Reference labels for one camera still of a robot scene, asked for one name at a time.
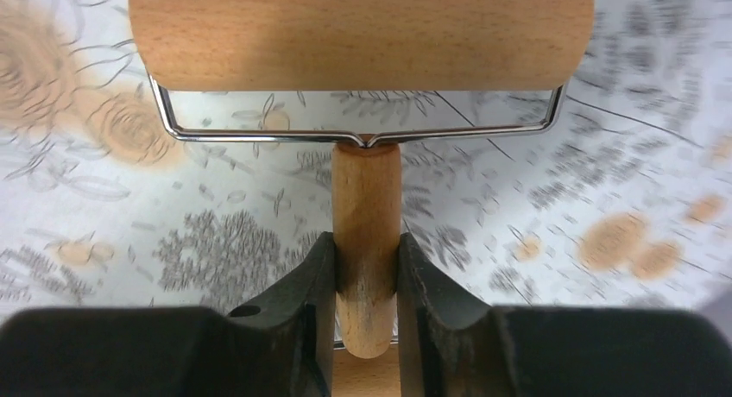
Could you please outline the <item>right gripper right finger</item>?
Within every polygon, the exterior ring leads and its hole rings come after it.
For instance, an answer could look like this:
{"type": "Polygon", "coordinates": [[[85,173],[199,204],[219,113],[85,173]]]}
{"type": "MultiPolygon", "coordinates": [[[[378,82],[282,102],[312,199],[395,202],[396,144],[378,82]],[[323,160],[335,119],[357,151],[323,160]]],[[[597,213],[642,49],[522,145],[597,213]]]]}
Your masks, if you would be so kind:
{"type": "Polygon", "coordinates": [[[677,309],[491,306],[399,246],[405,396],[728,396],[731,348],[677,309]]]}

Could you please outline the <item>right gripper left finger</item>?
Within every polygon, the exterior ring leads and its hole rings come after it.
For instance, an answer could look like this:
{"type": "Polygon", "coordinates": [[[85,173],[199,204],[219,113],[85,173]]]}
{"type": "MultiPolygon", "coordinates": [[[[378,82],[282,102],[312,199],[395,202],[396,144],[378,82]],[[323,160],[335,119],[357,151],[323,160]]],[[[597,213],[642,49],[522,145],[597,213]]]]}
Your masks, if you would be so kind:
{"type": "Polygon", "coordinates": [[[328,396],[335,245],[227,314],[36,308],[1,327],[4,396],[328,396]]]}

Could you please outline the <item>wooden double-ended roller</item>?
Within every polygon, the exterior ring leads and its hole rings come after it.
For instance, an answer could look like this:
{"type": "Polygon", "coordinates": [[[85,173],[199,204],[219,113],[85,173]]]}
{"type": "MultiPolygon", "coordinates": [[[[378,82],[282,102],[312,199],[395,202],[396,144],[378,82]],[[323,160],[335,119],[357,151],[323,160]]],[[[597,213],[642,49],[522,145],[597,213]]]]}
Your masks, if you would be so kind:
{"type": "Polygon", "coordinates": [[[305,368],[293,387],[330,392],[326,339],[339,322],[357,356],[387,348],[397,313],[403,142],[489,139],[551,128],[590,38],[594,0],[129,0],[129,19],[166,132],[182,142],[333,145],[333,232],[307,266],[307,301],[286,324],[305,368]],[[523,124],[358,133],[195,129],[180,124],[172,92],[342,92],[360,109],[436,90],[549,91],[546,113],[523,124]]]}

